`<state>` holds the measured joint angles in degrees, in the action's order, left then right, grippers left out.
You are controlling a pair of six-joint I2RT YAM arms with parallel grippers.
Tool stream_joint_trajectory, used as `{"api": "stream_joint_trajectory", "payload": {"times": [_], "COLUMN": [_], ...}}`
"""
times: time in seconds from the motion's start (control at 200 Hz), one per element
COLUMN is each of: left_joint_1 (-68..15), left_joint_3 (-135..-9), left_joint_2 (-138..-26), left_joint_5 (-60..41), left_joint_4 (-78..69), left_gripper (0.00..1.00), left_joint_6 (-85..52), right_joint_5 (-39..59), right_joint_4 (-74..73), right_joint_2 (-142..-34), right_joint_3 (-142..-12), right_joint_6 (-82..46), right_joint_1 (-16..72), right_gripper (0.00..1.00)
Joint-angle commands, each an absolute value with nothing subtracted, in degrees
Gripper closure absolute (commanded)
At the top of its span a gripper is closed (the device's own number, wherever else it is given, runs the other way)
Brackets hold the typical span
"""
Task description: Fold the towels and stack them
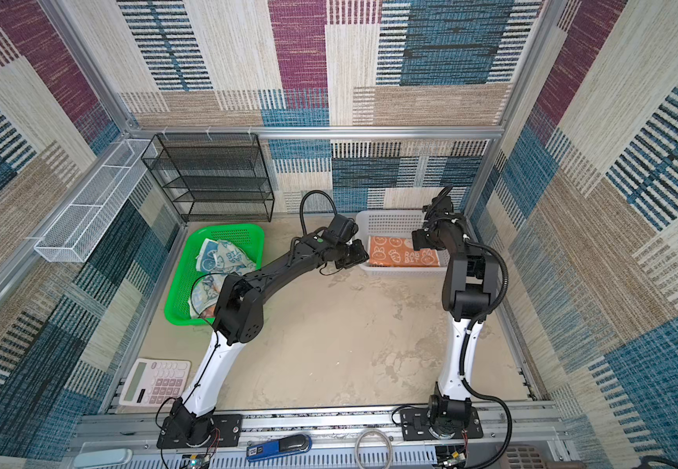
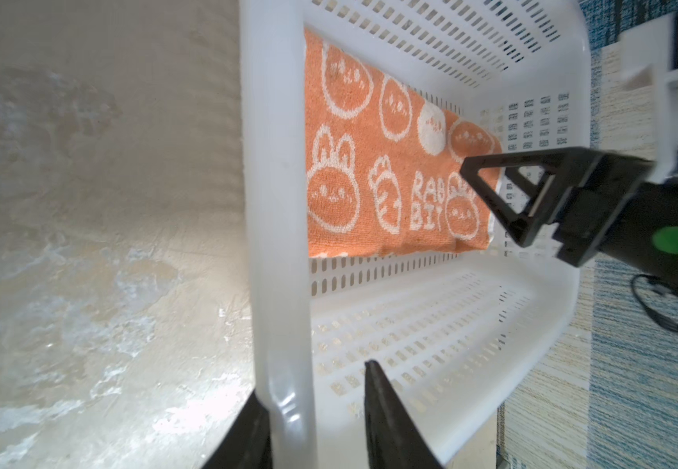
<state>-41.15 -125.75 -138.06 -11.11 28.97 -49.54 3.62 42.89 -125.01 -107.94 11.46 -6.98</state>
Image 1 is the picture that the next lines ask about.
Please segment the orange bunny pattern towel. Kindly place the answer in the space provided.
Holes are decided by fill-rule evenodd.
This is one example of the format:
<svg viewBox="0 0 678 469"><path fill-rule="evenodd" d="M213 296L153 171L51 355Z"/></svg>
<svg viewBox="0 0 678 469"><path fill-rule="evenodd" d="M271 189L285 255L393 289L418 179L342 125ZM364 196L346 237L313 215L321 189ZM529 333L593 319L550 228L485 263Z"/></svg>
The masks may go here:
<svg viewBox="0 0 678 469"><path fill-rule="evenodd" d="M371 236L368 244L368 264L383 268L438 268L438 252L423 248L414 250L410 238Z"/></svg>

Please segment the blue patterned towel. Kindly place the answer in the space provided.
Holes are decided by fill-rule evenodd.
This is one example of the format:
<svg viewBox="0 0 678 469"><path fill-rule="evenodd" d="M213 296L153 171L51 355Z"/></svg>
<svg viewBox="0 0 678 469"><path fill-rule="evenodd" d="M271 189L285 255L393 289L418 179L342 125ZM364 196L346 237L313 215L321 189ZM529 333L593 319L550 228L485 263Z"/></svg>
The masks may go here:
<svg viewBox="0 0 678 469"><path fill-rule="evenodd" d="M224 281L229 274L244 275L256 270L256 263L229 240L206 238L196 256L196 279L188 300L192 319L214 317Z"/></svg>

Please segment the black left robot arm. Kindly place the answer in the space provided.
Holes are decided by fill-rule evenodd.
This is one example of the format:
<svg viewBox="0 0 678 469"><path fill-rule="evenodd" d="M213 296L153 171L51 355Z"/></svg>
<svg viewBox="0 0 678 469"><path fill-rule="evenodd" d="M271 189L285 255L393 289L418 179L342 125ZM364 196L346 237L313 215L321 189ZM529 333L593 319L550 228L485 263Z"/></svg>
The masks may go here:
<svg viewBox="0 0 678 469"><path fill-rule="evenodd" d="M214 410L239 353L263 329L265 303L294 279L326 264L346 270L368 261L362 242L355 238L358 231L353 219L336 214L328 226L294 238L288 252L265 267L225 277L206 355L193 384L171 402L159 427L158 449L206 449L215 436L225 435Z"/></svg>

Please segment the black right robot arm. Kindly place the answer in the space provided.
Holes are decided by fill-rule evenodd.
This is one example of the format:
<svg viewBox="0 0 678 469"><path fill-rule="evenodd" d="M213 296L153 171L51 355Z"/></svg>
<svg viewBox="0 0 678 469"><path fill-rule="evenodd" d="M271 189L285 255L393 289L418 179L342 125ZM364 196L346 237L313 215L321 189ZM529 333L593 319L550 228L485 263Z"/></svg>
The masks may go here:
<svg viewBox="0 0 678 469"><path fill-rule="evenodd" d="M437 439L462 437L474 419L473 398L485 400L472 388L477 341L508 289L505 261L471 239L465 217L454 211L451 191L445 187L423 207L423 225L412 233L414 250L448 254L442 285L442 308L450 315L448 357L427 410L430 433Z"/></svg>

